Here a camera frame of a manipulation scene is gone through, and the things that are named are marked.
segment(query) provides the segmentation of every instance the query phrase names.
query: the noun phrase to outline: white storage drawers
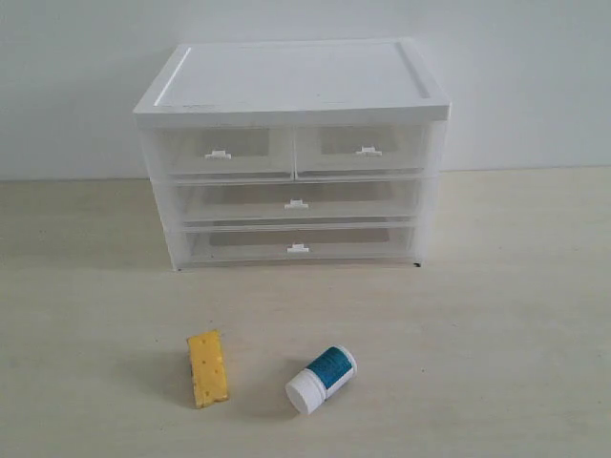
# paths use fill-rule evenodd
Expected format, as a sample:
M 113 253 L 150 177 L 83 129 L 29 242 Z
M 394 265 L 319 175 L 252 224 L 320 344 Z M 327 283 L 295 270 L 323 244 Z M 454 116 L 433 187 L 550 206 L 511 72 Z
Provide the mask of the white storage drawers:
M 449 107 L 409 40 L 179 46 L 135 109 L 174 267 L 419 265 Z

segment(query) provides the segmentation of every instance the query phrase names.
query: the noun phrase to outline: small bottle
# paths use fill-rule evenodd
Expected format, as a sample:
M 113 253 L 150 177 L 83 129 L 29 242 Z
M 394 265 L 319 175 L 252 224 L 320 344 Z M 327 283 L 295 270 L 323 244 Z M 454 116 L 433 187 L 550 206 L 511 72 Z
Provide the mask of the small bottle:
M 286 384 L 286 394 L 308 415 L 355 375 L 354 357 L 342 346 L 332 346 Z

